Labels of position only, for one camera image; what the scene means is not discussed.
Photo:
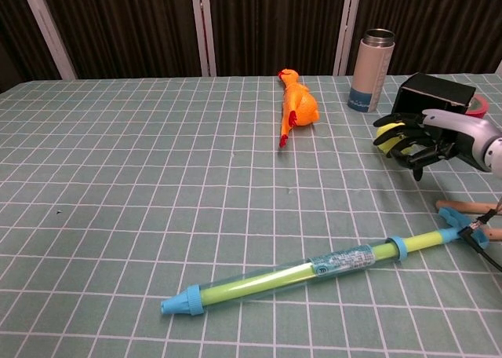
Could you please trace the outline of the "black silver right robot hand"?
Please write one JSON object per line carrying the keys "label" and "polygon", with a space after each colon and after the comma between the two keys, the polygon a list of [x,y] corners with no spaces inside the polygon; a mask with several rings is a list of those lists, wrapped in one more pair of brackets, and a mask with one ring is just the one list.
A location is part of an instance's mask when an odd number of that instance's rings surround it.
{"label": "black silver right robot hand", "polygon": [[373,125],[390,126],[377,134],[373,144],[387,145],[386,156],[411,170],[416,181],[426,166],[455,157],[501,178],[501,131],[485,119],[429,108],[391,113]]}

